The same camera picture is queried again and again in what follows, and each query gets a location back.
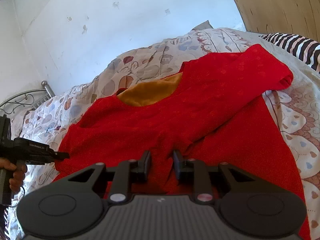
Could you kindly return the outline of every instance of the neckline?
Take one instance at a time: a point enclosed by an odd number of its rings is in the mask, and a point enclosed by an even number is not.
[[[185,67],[184,67],[184,65],[181,66],[179,72],[177,72],[176,74],[178,74],[178,73],[180,73],[180,72],[182,72],[182,76],[181,76],[180,82],[179,82],[177,88],[175,89],[175,91],[173,91],[173,93],[172,93],[171,95],[169,95],[169,96],[167,96],[167,97],[161,99],[160,101],[155,102],[155,103],[153,103],[153,104],[151,104],[151,105],[147,105],[147,106],[130,106],[130,105],[127,105],[127,104],[125,104],[124,102],[122,102],[116,95],[114,95],[114,96],[112,96],[112,97],[115,98],[115,100],[117,101],[117,103],[120,104],[121,106],[123,106],[123,107],[129,107],[129,108],[132,108],[132,109],[135,108],[135,109],[137,109],[137,110],[138,110],[138,109],[142,109],[142,108],[159,106],[160,104],[163,104],[164,102],[166,102],[167,100],[169,100],[172,96],[174,96],[175,94],[177,94],[177,93],[179,92],[179,90],[181,89],[181,85],[182,85],[183,81],[185,80],[185,78],[184,78],[184,77],[185,77]]]

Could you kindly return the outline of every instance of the bed sheet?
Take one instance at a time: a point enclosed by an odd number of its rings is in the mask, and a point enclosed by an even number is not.
[[[183,61],[209,52],[243,52],[256,43],[287,64],[294,74],[291,87],[282,91],[266,91],[263,98],[300,170],[311,239],[320,238],[320,76],[255,33],[228,28],[191,31],[147,48],[125,52],[92,82],[75,86],[47,101],[36,111],[27,113],[21,124],[20,136],[49,144],[57,150],[68,127],[76,123],[97,98],[110,96],[119,88],[175,74]],[[49,184],[57,174],[53,163],[29,165],[25,179],[26,193]],[[16,195],[12,205],[21,197],[22,193]],[[15,217],[15,208],[9,208],[8,231],[11,240],[23,236]]]

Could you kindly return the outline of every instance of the red garment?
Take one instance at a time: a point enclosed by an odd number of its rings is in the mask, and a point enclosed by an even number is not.
[[[180,71],[175,92],[155,104],[135,107],[116,96],[98,99],[63,139],[59,150],[70,159],[56,161],[57,178],[97,162],[111,167],[139,159],[149,149],[148,183],[135,189],[174,193],[179,187],[169,178],[171,153],[179,149],[210,165],[230,162],[304,200],[292,153],[261,97],[266,90],[290,86],[288,67],[257,44],[244,53],[209,53],[184,62]],[[310,239],[307,220],[300,235]]]

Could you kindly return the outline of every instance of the wall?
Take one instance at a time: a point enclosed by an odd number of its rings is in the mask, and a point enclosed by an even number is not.
[[[41,88],[40,76],[23,43],[13,0],[0,0],[0,103],[36,88]]]
[[[320,41],[320,0],[235,0],[248,31]]]
[[[90,82],[130,49],[209,20],[244,30],[234,0],[14,0],[26,46],[56,94]]]

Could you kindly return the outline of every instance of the device handle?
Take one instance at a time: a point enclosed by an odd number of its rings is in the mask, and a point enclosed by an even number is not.
[[[18,160],[16,163],[17,169],[15,171],[21,171],[25,161]],[[11,206],[11,200],[14,197],[14,192],[10,189],[9,179],[13,178],[15,171],[9,171],[5,168],[0,169],[0,204]]]

